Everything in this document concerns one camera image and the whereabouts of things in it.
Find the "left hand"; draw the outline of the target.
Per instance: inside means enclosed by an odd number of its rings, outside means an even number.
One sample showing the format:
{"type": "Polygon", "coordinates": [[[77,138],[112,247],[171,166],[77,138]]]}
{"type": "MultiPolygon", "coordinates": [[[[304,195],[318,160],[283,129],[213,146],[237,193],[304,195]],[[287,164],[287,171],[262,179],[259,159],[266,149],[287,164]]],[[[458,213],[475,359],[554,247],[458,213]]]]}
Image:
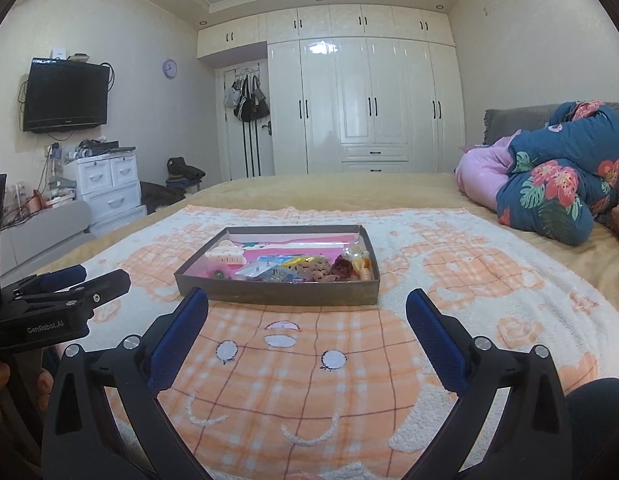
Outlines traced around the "left hand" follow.
{"type": "Polygon", "coordinates": [[[14,388],[23,387],[25,398],[28,399],[29,395],[32,394],[40,411],[47,411],[54,385],[52,375],[43,368],[30,386],[26,385],[26,382],[27,378],[23,379],[19,372],[16,372],[13,376],[10,366],[0,361],[0,391],[10,386],[14,388]]]}

